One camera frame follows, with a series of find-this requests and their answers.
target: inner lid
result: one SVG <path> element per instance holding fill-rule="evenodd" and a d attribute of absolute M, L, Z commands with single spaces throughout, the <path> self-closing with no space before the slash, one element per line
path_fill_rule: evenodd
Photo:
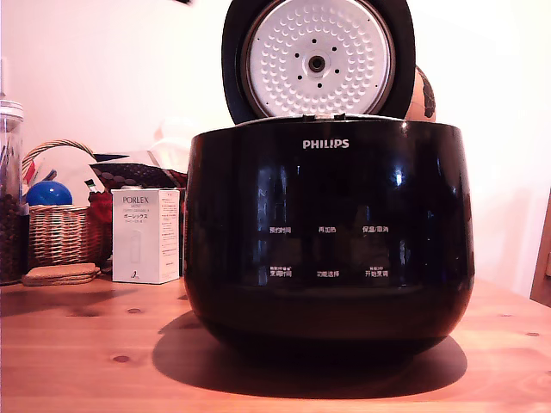
<path fill-rule="evenodd" d="M 273 118 L 263 118 L 251 120 L 239 124 L 239 126 L 253 125 L 257 123 L 266 123 L 273 125 L 275 123 L 312 123 L 312 122 L 333 122 L 333 121 L 379 121 L 379 122 L 404 122 L 403 119 L 391 118 L 387 116 L 377 116 L 374 114 L 303 114 L 302 116 L 276 116 Z"/>
<path fill-rule="evenodd" d="M 15 116 L 23 120 L 23 106 L 17 102 L 0 100 L 0 115 Z"/>
<path fill-rule="evenodd" d="M 391 89 L 394 54 L 367 1 L 285 0 L 252 25 L 241 76 L 259 116 L 373 113 Z"/>

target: glass jar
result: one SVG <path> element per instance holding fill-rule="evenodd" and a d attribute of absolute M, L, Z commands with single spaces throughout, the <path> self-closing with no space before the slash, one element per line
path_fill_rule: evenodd
<path fill-rule="evenodd" d="M 22 105 L 0 101 L 0 286 L 22 277 Z"/>

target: black rice cooker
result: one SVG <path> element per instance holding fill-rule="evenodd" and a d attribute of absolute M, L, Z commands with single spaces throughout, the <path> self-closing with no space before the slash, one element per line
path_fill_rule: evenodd
<path fill-rule="evenodd" d="M 439 343 L 473 289 L 471 206 L 460 130 L 407 116 L 406 1 L 234 0 L 223 36 L 238 125 L 192 144 L 196 316 L 261 356 Z"/>

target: wooden table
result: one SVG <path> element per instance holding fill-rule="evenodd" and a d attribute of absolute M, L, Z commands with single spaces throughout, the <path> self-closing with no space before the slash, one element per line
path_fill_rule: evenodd
<path fill-rule="evenodd" d="M 551 309 L 478 280 L 412 362 L 263 367 L 220 346 L 183 283 L 4 287 L 2 412 L 551 411 Z"/>

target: basket handle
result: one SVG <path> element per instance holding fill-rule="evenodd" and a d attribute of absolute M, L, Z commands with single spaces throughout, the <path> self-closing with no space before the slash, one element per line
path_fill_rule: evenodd
<path fill-rule="evenodd" d="M 34 159 L 38 157 L 42 152 L 45 152 L 48 149 L 57 148 L 60 146 L 70 146 L 73 148 L 77 148 L 82 151 L 85 151 L 91 157 L 94 157 L 94 152 L 92 152 L 92 150 L 86 145 L 79 144 L 78 142 L 75 142 L 73 140 L 52 140 L 50 142 L 45 142 L 42 145 L 36 146 L 33 150 L 31 150 L 31 152 L 27 154 L 27 156 L 23 158 L 23 162 L 22 162 L 23 176 L 25 176 L 28 173 L 28 169 L 30 168 Z"/>

